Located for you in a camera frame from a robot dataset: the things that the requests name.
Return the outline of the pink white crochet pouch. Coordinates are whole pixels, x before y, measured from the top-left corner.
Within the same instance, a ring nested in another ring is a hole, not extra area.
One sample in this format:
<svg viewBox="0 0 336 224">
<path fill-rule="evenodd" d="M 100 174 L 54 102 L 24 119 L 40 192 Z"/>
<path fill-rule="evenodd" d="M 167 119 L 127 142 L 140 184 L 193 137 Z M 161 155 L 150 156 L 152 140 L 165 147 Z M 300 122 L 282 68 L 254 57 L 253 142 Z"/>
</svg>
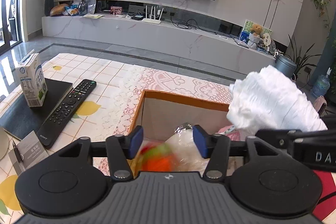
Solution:
<svg viewBox="0 0 336 224">
<path fill-rule="evenodd" d="M 246 137 L 249 135 L 246 130 L 237 128 L 232 124 L 221 128 L 218 131 L 218 134 L 226 135 L 232 141 L 245 141 Z"/>
</svg>

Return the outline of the clear plastic bag tissue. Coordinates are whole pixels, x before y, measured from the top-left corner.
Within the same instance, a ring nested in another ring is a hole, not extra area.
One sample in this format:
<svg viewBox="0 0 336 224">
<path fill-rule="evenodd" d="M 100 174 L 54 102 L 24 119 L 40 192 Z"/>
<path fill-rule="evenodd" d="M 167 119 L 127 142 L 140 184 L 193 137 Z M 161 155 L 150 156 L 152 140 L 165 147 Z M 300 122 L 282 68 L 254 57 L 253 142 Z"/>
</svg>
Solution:
<svg viewBox="0 0 336 224">
<path fill-rule="evenodd" d="M 204 173 L 209 159 L 203 159 L 194 143 L 193 127 L 189 123 L 177 127 L 165 141 L 173 154 L 173 171 Z"/>
</svg>

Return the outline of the orange crochet carrot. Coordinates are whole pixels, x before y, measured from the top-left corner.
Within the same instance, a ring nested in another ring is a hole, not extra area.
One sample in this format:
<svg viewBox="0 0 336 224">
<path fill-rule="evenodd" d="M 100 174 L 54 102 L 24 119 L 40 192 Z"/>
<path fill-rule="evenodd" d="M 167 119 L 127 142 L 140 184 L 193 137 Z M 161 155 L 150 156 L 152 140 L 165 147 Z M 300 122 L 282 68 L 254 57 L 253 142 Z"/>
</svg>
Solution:
<svg viewBox="0 0 336 224">
<path fill-rule="evenodd" d="M 175 156 L 166 143 L 145 145 L 137 160 L 137 171 L 172 172 L 175 168 Z"/>
</svg>

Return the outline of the pink space heater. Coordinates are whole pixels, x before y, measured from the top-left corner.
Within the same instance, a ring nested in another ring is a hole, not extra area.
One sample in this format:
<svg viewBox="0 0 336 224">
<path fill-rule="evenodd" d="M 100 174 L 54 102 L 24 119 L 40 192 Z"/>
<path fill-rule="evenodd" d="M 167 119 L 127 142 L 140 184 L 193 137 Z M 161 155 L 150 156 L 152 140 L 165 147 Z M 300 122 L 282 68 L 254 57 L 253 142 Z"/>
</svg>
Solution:
<svg viewBox="0 0 336 224">
<path fill-rule="evenodd" d="M 327 106 L 324 96 L 319 96 L 313 103 L 314 109 L 318 112 L 318 115 L 321 116 L 325 111 Z"/>
</svg>

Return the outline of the orange cardboard box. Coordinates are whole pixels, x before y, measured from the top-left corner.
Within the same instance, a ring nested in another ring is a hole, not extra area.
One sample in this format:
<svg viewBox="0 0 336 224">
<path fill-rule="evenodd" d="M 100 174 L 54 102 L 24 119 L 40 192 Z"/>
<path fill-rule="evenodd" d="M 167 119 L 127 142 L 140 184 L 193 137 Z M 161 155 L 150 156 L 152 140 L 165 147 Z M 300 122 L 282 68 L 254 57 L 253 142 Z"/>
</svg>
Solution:
<svg viewBox="0 0 336 224">
<path fill-rule="evenodd" d="M 143 127 L 143 148 L 150 143 L 165 143 L 175 129 L 184 123 L 192 126 L 198 124 L 209 134 L 218 133 L 221 128 L 231 124 L 227 113 L 226 103 L 145 90 L 131 118 L 130 129 Z M 136 170 L 139 154 L 130 162 L 135 175 L 139 173 Z"/>
</svg>

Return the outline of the red lidded clear container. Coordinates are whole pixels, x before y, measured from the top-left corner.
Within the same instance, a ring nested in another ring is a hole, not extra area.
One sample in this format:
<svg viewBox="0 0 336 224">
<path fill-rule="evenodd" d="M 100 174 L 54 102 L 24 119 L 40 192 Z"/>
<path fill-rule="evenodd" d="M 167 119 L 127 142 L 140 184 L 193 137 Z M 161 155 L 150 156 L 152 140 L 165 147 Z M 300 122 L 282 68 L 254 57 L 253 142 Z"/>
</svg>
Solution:
<svg viewBox="0 0 336 224">
<path fill-rule="evenodd" d="M 335 173 L 314 170 L 322 182 L 322 194 L 313 215 L 323 223 L 336 223 Z"/>
</svg>

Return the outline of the blue water jug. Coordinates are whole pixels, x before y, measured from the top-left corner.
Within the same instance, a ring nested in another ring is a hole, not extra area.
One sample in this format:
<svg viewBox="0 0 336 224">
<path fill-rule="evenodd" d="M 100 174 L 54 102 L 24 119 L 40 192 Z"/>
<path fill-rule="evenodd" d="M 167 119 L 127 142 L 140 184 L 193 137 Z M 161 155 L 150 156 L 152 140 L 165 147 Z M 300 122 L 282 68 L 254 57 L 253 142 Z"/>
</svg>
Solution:
<svg viewBox="0 0 336 224">
<path fill-rule="evenodd" d="M 316 80 L 313 88 L 311 89 L 311 95 L 313 98 L 324 96 L 330 88 L 330 73 L 331 68 L 328 68 L 325 75 L 320 75 Z"/>
</svg>

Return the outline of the white lace tablecloth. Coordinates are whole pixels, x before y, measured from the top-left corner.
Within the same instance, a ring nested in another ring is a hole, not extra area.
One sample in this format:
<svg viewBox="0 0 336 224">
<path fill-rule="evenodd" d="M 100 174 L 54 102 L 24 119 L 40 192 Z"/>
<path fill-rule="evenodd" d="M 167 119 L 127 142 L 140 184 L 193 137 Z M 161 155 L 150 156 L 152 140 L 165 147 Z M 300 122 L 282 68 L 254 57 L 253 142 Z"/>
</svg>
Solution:
<svg viewBox="0 0 336 224">
<path fill-rule="evenodd" d="M 95 141 L 143 128 L 143 143 L 131 170 L 198 171 L 209 162 L 193 142 L 192 126 L 215 134 L 230 125 L 227 86 L 133 66 L 98 119 Z"/>
</svg>

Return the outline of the black tv remote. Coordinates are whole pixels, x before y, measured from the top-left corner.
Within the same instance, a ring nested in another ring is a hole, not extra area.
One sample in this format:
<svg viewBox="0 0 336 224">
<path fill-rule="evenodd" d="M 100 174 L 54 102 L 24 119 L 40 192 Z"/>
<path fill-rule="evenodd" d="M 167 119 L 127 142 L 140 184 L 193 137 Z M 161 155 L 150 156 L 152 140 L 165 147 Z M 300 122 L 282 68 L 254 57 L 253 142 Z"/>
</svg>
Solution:
<svg viewBox="0 0 336 224">
<path fill-rule="evenodd" d="M 74 116 L 76 111 L 94 91 L 97 83 L 94 80 L 84 79 L 73 88 L 64 99 L 56 106 L 56 109 L 47 117 L 46 121 L 36 135 L 41 144 L 50 149 L 56 142 L 62 130 Z"/>
</svg>

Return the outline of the green potted plant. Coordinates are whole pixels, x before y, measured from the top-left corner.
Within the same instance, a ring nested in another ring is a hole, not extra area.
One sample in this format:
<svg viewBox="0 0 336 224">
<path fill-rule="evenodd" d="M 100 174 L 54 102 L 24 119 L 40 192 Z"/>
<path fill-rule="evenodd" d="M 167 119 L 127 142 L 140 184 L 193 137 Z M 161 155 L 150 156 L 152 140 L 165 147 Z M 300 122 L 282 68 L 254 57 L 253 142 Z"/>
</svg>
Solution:
<svg viewBox="0 0 336 224">
<path fill-rule="evenodd" d="M 294 70 L 294 75 L 298 78 L 300 71 L 306 67 L 316 67 L 316 64 L 311 63 L 311 59 L 314 57 L 321 56 L 321 54 L 310 54 L 311 49 L 315 46 L 313 43 L 306 51 L 302 50 L 302 46 L 298 47 L 295 41 L 295 37 L 289 36 L 289 47 L 291 49 L 292 55 L 286 55 L 293 61 L 296 65 L 296 69 Z"/>
</svg>

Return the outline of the black notebook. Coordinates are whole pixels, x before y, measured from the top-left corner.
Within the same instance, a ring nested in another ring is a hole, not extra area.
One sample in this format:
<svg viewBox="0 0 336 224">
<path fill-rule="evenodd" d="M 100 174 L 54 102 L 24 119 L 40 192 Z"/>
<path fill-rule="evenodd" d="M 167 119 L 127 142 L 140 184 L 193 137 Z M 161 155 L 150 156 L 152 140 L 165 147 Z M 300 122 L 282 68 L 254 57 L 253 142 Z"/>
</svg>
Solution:
<svg viewBox="0 0 336 224">
<path fill-rule="evenodd" d="M 13 137 L 22 140 L 30 132 L 37 132 L 56 106 L 73 87 L 72 83 L 46 79 L 48 92 L 43 106 L 29 107 L 23 95 L 19 96 L 1 116 L 1 127 Z"/>
</svg>

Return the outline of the milk carton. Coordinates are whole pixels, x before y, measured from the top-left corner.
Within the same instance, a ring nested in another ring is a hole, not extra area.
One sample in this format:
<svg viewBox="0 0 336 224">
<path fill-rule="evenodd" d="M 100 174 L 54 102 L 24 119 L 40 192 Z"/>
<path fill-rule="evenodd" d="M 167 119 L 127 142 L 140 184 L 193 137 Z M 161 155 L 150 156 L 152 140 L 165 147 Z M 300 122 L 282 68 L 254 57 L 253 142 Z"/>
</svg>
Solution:
<svg viewBox="0 0 336 224">
<path fill-rule="evenodd" d="M 48 92 L 39 53 L 32 50 L 15 67 L 23 95 L 30 108 L 42 107 Z"/>
</svg>

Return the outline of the marble tv console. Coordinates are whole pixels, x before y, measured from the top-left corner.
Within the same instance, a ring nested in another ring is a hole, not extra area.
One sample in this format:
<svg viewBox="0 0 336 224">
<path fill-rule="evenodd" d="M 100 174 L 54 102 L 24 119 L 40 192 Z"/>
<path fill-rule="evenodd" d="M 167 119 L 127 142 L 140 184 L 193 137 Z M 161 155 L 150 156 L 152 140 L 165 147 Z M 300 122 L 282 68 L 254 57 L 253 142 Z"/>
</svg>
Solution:
<svg viewBox="0 0 336 224">
<path fill-rule="evenodd" d="M 274 57 L 239 46 L 233 39 L 171 23 L 150 24 L 116 16 L 44 16 L 46 37 L 86 40 L 148 50 L 247 75 L 274 64 Z"/>
</svg>

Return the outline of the small teddy bear figure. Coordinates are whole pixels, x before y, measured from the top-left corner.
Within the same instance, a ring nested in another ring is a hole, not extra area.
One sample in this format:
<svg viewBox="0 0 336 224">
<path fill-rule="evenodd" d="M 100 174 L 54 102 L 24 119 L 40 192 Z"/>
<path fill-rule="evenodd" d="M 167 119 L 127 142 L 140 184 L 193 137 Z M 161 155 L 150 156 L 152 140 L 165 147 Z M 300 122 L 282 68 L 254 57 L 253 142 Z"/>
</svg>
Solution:
<svg viewBox="0 0 336 224">
<path fill-rule="evenodd" d="M 263 32 L 263 27 L 259 24 L 252 24 L 252 27 L 249 30 L 248 36 L 248 47 L 253 50 L 256 50 L 258 45 L 263 41 L 261 34 Z"/>
</svg>

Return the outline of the white wifi router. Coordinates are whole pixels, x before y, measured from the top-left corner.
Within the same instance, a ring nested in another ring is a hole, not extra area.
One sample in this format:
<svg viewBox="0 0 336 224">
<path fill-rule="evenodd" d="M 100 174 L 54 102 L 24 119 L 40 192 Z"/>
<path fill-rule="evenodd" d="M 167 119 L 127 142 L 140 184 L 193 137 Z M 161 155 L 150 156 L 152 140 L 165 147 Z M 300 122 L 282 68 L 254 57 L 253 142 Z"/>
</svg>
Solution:
<svg viewBox="0 0 336 224">
<path fill-rule="evenodd" d="M 151 6 L 149 9 L 148 6 L 145 6 L 145 17 L 141 20 L 145 23 L 150 24 L 161 24 L 161 17 L 163 15 L 164 8 L 156 9 L 156 7 Z"/>
</svg>

